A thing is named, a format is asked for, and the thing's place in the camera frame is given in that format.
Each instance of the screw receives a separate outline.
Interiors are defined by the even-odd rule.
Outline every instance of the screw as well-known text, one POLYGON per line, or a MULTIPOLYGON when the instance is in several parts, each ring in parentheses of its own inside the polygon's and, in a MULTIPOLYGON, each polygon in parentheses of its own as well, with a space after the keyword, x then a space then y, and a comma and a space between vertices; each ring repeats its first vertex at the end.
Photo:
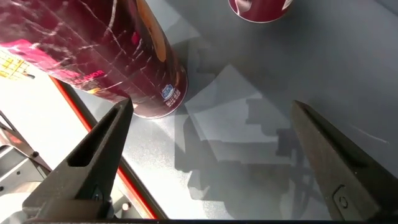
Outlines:
POLYGON ((131 208, 131 203, 130 202, 127 202, 127 203, 123 203, 122 204, 122 209, 123 209, 123 211, 127 211, 127 210, 129 210, 131 208))
POLYGON ((39 156, 39 152, 34 151, 34 152, 32 153, 32 157, 33 157, 33 158, 36 158, 37 156, 39 156))
POLYGON ((338 199, 338 201, 340 202, 340 205, 341 205, 343 208, 348 208, 348 202, 347 202, 347 199, 346 199, 345 197, 340 197, 340 198, 338 199))

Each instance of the snack can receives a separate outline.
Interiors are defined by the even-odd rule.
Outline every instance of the snack can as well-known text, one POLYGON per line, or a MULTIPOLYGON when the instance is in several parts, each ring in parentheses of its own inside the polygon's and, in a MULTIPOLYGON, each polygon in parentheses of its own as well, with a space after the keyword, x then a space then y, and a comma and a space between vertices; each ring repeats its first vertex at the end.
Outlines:
POLYGON ((229 0, 232 10, 242 19, 255 23, 281 18, 293 0, 229 0))
POLYGON ((187 74, 145 0, 2 0, 0 47, 71 86, 159 118, 187 74))

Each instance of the yellow label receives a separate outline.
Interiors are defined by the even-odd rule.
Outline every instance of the yellow label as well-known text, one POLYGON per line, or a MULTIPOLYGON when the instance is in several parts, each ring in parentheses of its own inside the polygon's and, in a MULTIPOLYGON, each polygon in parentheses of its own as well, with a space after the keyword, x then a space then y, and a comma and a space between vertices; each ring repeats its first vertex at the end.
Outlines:
POLYGON ((10 54, 7 50, 0 49, 0 77, 7 78, 10 80, 20 80, 22 78, 34 78, 33 75, 29 75, 26 70, 29 64, 10 54))

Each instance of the can bottom rim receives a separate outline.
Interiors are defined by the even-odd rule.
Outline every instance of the can bottom rim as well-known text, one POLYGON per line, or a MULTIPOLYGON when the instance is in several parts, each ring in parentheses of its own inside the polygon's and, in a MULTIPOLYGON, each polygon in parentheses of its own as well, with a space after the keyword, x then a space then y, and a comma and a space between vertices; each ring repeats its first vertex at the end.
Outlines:
POLYGON ((144 119, 158 119, 158 118, 163 118, 163 117, 165 117, 165 116, 167 116, 167 115, 173 113, 178 107, 180 107, 180 105, 183 103, 183 101, 184 101, 184 99, 185 99, 185 96, 187 95, 187 91, 188 91, 188 77, 187 77, 187 84, 185 85, 185 93, 184 93, 184 95, 182 96, 181 101, 180 101, 177 105, 175 105, 175 107, 174 107, 173 109, 171 109, 169 112, 167 112, 166 114, 162 114, 162 115, 158 115, 158 116, 153 116, 153 117, 142 116, 142 115, 136 114, 135 112, 134 112, 134 115, 136 115, 136 116, 139 117, 139 118, 144 118, 144 119))

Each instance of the cylindrical can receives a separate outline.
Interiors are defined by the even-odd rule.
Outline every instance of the cylindrical can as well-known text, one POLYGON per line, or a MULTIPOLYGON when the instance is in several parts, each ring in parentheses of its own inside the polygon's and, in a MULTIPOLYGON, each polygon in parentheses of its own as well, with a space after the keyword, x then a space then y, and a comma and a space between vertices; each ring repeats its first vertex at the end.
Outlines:
POLYGON ((293 0, 229 0, 232 10, 242 19, 266 23, 282 17, 293 0))
POLYGON ((131 97, 138 116, 165 116, 187 92, 145 0, 2 0, 0 14, 0 47, 88 93, 131 97))

